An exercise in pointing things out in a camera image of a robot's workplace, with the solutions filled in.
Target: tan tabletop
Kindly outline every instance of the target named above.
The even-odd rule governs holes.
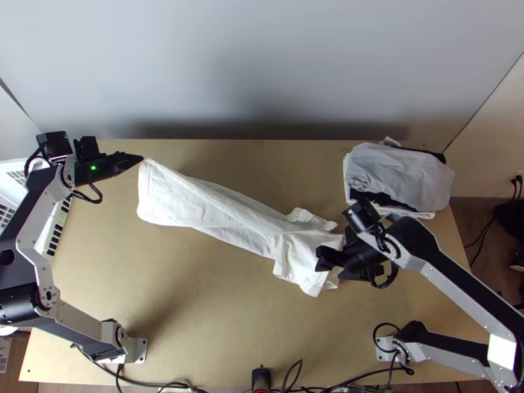
[[[342,159],[358,143],[119,140],[101,141],[100,149],[151,157],[285,214],[306,208],[338,222],[341,233]],[[274,277],[269,259],[193,229],[146,223],[136,215],[137,174],[133,168],[99,183],[100,205],[73,203],[52,266],[63,300],[100,320],[115,318],[130,335],[149,339],[146,362],[125,367],[129,377],[246,388],[260,364],[271,367],[279,383],[303,358],[298,383],[327,386],[388,366],[376,360],[371,339],[381,322],[402,327],[420,320],[438,333],[487,340],[480,326],[419,274],[400,271],[385,290],[341,282],[315,299]],[[444,252],[467,266],[451,209],[424,223]],[[114,384],[69,344],[34,329],[20,378]],[[412,377],[395,372],[393,383],[472,379],[430,362],[414,368]]]

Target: cable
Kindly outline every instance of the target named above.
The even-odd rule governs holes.
[[[519,196],[517,196],[517,200],[519,200],[520,196],[522,194],[522,176],[521,175],[516,175],[515,179],[520,183]]]
[[[380,349],[382,352],[385,352],[387,354],[392,354],[393,352],[397,352],[396,349],[384,349],[384,348],[381,348],[381,346],[377,344],[377,343],[380,343],[380,339],[377,338],[377,332],[383,326],[391,326],[392,328],[397,329],[397,333],[400,331],[397,325],[390,324],[389,322],[383,322],[381,324],[378,324],[375,326],[375,329],[373,329],[373,343],[375,344],[375,346],[378,349]]]
[[[489,228],[491,228],[491,224],[493,224],[493,220],[491,220],[489,222],[489,226],[486,228],[485,232],[484,232],[484,235],[482,236],[482,241],[480,242],[480,246],[479,246],[479,249],[477,250],[477,253],[475,254],[475,256],[473,257],[471,263],[470,263],[470,267],[473,266],[473,264],[475,263],[475,260],[477,259],[477,257],[480,255],[480,251],[482,251],[482,246],[484,245],[484,240],[486,240],[486,234],[487,234],[487,231],[489,230]]]
[[[89,196],[85,195],[84,193],[81,193],[80,191],[74,190],[71,194],[74,197],[77,197],[78,199],[85,200],[89,203],[99,204],[103,201],[103,195],[102,192],[96,188],[96,186],[93,183],[89,183],[89,187],[98,195],[98,199],[91,199]]]
[[[290,393],[290,390],[293,388],[293,385],[297,382],[297,379],[299,378],[300,372],[302,371],[302,362],[303,359],[297,360],[293,365],[286,371],[286,374],[284,375],[284,379],[282,380],[282,387],[280,388],[280,393]],[[288,378],[290,377],[290,373],[293,371],[295,367],[299,366],[299,369],[297,371],[297,374],[295,375],[295,379],[291,384],[286,388],[286,383],[288,382]]]
[[[484,234],[484,231],[486,231],[487,229],[489,229],[489,227],[491,226],[491,224],[493,223],[493,219],[490,219],[486,225],[484,225],[484,228],[482,228],[482,230],[480,231],[479,233],[479,236],[475,239],[474,242],[472,243],[469,243],[467,246],[465,246],[464,248],[469,248],[471,246],[474,246],[476,242],[478,242],[480,240],[480,238],[482,237],[482,235]]]
[[[124,382],[130,383],[130,384],[136,385],[136,386],[143,386],[143,387],[146,387],[146,388],[159,388],[159,389],[163,389],[163,388],[180,388],[180,389],[191,389],[191,390],[193,390],[196,393],[208,393],[207,391],[205,391],[202,388],[198,388],[196,386],[192,386],[192,385],[184,383],[184,382],[173,381],[173,382],[168,382],[168,383],[154,383],[154,382],[135,381],[134,379],[131,379],[131,378],[128,378],[128,377],[123,377],[121,375],[121,373],[122,373],[122,371],[124,369],[124,364],[119,364],[119,368],[121,368],[121,369],[120,370],[117,369],[117,372],[114,373],[110,369],[108,369],[108,368],[106,368],[106,367],[104,367],[104,366],[102,366],[102,365],[100,365],[100,364],[98,364],[96,362],[93,362],[89,358],[89,356],[87,356],[84,352],[82,352],[82,350],[80,349],[80,346],[78,344],[72,344],[71,348],[78,349],[78,351],[82,354],[82,356],[84,356],[87,360],[89,360],[89,362],[94,364],[96,367],[98,367],[99,369],[101,369],[105,373],[114,376],[114,378],[116,378],[118,381],[124,381]]]
[[[513,196],[512,196],[512,201],[514,201],[515,200],[515,195],[517,194],[517,179],[513,178],[510,181],[512,182],[512,185],[514,187]]]
[[[512,199],[511,201],[513,202],[515,200],[515,195],[517,194],[517,179],[514,178],[511,180],[512,184],[513,184],[513,187],[514,187],[514,190],[513,190],[513,196],[512,196]],[[480,231],[479,233],[479,236],[475,239],[474,242],[472,243],[469,243],[467,246],[465,246],[464,248],[469,248],[471,246],[473,246],[474,244],[476,244],[480,238],[483,236],[484,232],[487,231],[489,229],[489,227],[491,226],[491,224],[493,223],[493,218],[491,220],[489,220],[486,225],[484,225],[484,228],[482,228],[482,230]]]
[[[42,152],[42,150],[44,149],[44,146],[45,146],[45,143],[42,144],[42,146],[40,146],[38,149],[36,149],[35,152],[31,154],[29,158],[26,160],[26,163],[24,165],[24,175],[26,179],[29,176],[29,166],[31,165],[31,161],[34,160],[37,157],[37,155]]]
[[[120,373],[122,372],[123,368],[124,368],[124,364],[119,364],[117,367],[117,374],[115,375],[115,384],[117,385],[117,390],[119,391],[119,393],[123,393],[122,388],[120,387],[120,382],[119,382]]]

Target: metal bracket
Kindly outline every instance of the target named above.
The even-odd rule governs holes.
[[[377,345],[385,350],[398,349],[399,352],[395,356],[395,352],[385,352],[381,350],[379,347],[375,346],[378,361],[391,362],[393,360],[393,356],[395,356],[395,362],[399,362],[402,365],[406,365],[408,361],[408,359],[406,358],[406,354],[401,348],[398,348],[398,346],[395,344],[393,336],[377,337]]]
[[[122,363],[135,363],[140,364],[145,362],[145,356],[147,354],[147,339],[129,337],[125,343],[125,350],[127,353],[121,354],[116,358],[108,358],[97,361],[97,363],[110,363],[110,364],[122,364]]]

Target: white wall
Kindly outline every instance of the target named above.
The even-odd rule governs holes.
[[[9,1],[0,76],[42,130],[72,136],[337,122],[441,149],[523,50],[523,20],[521,0]]]
[[[511,197],[524,176],[524,56],[445,152],[456,197]]]
[[[0,85],[0,161],[28,157],[40,131]]]

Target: white cloth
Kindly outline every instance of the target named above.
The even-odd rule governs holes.
[[[349,189],[384,193],[418,210],[442,210],[449,203],[454,171],[419,151],[361,143],[344,158],[346,199]]]
[[[284,215],[221,185],[189,178],[151,159],[140,163],[138,216],[158,225],[191,227],[274,259],[273,274],[313,297],[338,287],[340,270],[315,272],[315,249],[340,250],[337,224],[295,208]]]

